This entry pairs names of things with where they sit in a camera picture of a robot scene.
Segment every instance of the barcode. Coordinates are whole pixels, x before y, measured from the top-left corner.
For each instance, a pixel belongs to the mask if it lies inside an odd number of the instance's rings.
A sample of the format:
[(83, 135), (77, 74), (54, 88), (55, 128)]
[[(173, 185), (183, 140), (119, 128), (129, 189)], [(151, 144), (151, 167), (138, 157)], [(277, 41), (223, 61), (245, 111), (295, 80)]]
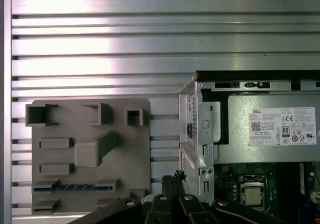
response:
[(251, 122), (251, 130), (253, 132), (260, 132), (261, 131), (261, 122)]

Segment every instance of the power supply label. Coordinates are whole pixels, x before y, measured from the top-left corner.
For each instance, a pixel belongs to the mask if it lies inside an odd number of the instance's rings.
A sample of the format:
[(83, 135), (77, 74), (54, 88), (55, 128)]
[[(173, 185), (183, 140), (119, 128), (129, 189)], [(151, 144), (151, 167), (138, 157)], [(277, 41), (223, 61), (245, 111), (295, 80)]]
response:
[(249, 134), (249, 146), (315, 145), (315, 108), (253, 109), (249, 114)]

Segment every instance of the sheet metal panel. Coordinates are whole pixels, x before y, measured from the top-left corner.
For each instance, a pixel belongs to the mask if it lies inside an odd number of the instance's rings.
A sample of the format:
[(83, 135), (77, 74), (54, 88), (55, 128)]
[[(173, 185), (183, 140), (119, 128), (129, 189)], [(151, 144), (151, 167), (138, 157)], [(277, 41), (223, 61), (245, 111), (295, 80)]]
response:
[(186, 75), (150, 77), (124, 76), (119, 78), (105, 77), (74, 77), (74, 78), (46, 78), (25, 79), (12, 82), (12, 89), (42, 89), (68, 87), (128, 87), (128, 86), (180, 86), (187, 80)]
[(186, 26), (99, 26), (99, 27), (35, 27), (35, 28), (13, 28), (12, 34), (17, 36), (57, 36), (57, 35), (96, 35), (105, 34), (183, 34), (186, 32), (192, 34), (204, 33), (314, 33), (320, 31), (320, 26), (317, 24), (306, 25), (306, 30), (301, 30), (300, 25), (266, 25), (266, 26), (246, 26), (246, 25), (220, 25), (220, 24), (199, 24), (199, 25), (186, 25)]
[(319, 52), (318, 34), (212, 34), (12, 41), (14, 56)]
[(175, 57), (32, 58), (13, 60), (12, 74), (15, 77), (46, 77), (119, 73), (191, 74), (194, 70), (314, 70), (319, 68), (319, 58), (319, 53), (219, 53), (205, 56), (196, 53), (194, 56), (188, 54)]
[(32, 182), (31, 165), (13, 165), (11, 171), (13, 183)]
[(318, 12), (319, 0), (12, 0), (14, 15)]
[(144, 27), (153, 28), (156, 27), (175, 27), (175, 25), (180, 25), (180, 27), (188, 27), (192, 25), (196, 28), (198, 25), (215, 25), (217, 28), (231, 31), (234, 27), (241, 28), (266, 28), (270, 31), (268, 27), (274, 28), (275, 26), (280, 28), (287, 27), (290, 29), (292, 24), (304, 24), (304, 25), (317, 25), (320, 20), (318, 15), (303, 15), (301, 13), (291, 13), (282, 15), (277, 15), (274, 13), (255, 13), (254, 15), (249, 13), (229, 13), (228, 15), (221, 15), (218, 13), (212, 13), (210, 15), (205, 14), (185, 14), (185, 15), (143, 15), (143, 16), (86, 16), (86, 17), (45, 17), (43, 16), (32, 16), (16, 18), (12, 20), (12, 26), (14, 30), (18, 28), (34, 28), (38, 27), (39, 32), (46, 35), (41, 28), (64, 28), (64, 27), (129, 27), (128, 30), (131, 32), (131, 28)]
[(29, 204), (31, 198), (31, 186), (12, 187), (12, 204)]

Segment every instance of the horizontal metal slat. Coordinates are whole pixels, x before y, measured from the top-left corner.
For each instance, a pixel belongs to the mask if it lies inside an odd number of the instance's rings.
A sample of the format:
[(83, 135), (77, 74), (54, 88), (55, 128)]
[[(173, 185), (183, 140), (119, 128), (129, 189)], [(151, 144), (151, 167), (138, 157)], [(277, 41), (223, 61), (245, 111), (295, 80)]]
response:
[(150, 142), (151, 149), (178, 149), (178, 140), (152, 140)]
[[(31, 104), (31, 103), (32, 101), (12, 102), (12, 118), (15, 118), (15, 119), (26, 118), (26, 104)], [(149, 98), (149, 103), (150, 103), (150, 115), (177, 115), (178, 114), (177, 98)]]
[(177, 119), (170, 120), (150, 120), (150, 136), (178, 136), (179, 121)]
[(212, 34), (186, 36), (83, 37), (12, 40), (12, 54), (169, 54), (319, 52), (318, 34)]
[(13, 140), (31, 139), (31, 127), (26, 126), (25, 123), (12, 123), (11, 138)]
[(12, 89), (68, 88), (68, 87), (142, 87), (182, 86), (190, 75), (171, 76), (123, 76), (123, 77), (81, 77), (42, 78), (12, 81)]
[(62, 89), (21, 89), (13, 90), (12, 97), (36, 98), (36, 97), (79, 97), (79, 96), (104, 96), (104, 95), (165, 95), (177, 94), (179, 85), (176, 87), (111, 87), (111, 88), (62, 88)]
[(31, 186), (14, 186), (12, 190), (12, 204), (31, 204)]
[(317, 70), (320, 69), (319, 58), (319, 54), (220, 54), (188, 57), (20, 59), (12, 61), (12, 75), (15, 77), (111, 75), (121, 73), (190, 73), (191, 75), (197, 70), (278, 70), (279, 67), (282, 70)]
[(14, 28), (32, 28), (32, 27), (153, 27), (153, 26), (190, 26), (196, 25), (217, 25), (221, 28), (227, 28), (227, 25), (243, 24), (318, 24), (319, 15), (293, 15), (293, 14), (211, 14), (211, 15), (168, 15), (168, 16), (111, 16), (111, 17), (23, 17), (12, 20)]
[(31, 215), (31, 207), (18, 207), (12, 208), (12, 216), (30, 216)]
[(32, 182), (31, 165), (13, 165), (11, 167), (11, 181), (13, 183)]
[(150, 152), (151, 158), (178, 158), (179, 149), (152, 149)]
[(31, 152), (20, 152), (20, 153), (12, 153), (12, 161), (13, 162), (18, 162), (18, 161), (31, 161), (32, 159), (32, 154)]
[(31, 151), (31, 143), (19, 143), (11, 145), (12, 152), (29, 152)]
[[(178, 136), (178, 126), (177, 119), (150, 120), (150, 135), (156, 137)], [(12, 139), (31, 139), (31, 127), (26, 126), (25, 123), (12, 123)]]
[(319, 1), (320, 0), (12, 0), (12, 14), (319, 12)]
[(185, 34), (185, 33), (313, 33), (319, 32), (318, 24), (267, 24), (267, 25), (176, 25), (176, 26), (99, 26), (99, 27), (36, 27), (13, 28), (14, 36), (36, 35), (95, 35), (95, 34)]

